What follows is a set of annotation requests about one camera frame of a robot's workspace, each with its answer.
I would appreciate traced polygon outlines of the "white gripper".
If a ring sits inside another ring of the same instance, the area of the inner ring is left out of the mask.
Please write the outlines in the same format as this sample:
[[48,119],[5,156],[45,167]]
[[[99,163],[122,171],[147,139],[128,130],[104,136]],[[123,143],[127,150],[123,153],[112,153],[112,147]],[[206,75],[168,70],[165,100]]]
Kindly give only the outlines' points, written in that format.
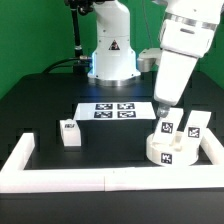
[[165,118],[175,106],[199,58],[209,50],[217,25],[166,13],[159,34],[160,47],[144,49],[137,59],[141,72],[154,64],[158,72],[154,99],[157,116]]

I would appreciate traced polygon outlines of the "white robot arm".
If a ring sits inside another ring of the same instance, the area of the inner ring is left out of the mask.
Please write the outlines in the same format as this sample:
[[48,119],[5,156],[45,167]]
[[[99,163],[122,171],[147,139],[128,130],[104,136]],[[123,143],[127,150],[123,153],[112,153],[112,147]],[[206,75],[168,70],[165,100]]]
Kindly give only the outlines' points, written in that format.
[[[151,0],[165,7],[154,99],[157,115],[166,117],[185,89],[197,63],[209,51],[224,12],[224,0]],[[150,70],[151,49],[136,55],[130,46],[130,13],[118,0],[93,0],[97,48],[89,76],[106,85]]]

